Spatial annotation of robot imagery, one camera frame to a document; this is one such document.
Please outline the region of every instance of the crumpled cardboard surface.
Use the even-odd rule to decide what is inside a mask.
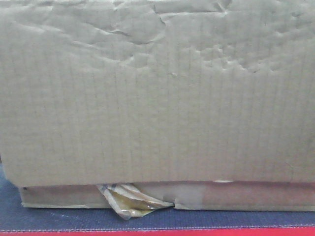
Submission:
[[[0,0],[19,187],[315,181],[315,1]]]

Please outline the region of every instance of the blue fabric surface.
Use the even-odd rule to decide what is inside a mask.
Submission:
[[[0,231],[154,230],[315,226],[315,212],[155,211],[122,220],[111,209],[23,208],[0,167]]]

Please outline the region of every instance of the red edge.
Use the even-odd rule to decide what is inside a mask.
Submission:
[[[94,232],[3,232],[0,236],[315,236],[315,227],[161,230],[161,231],[94,231]]]

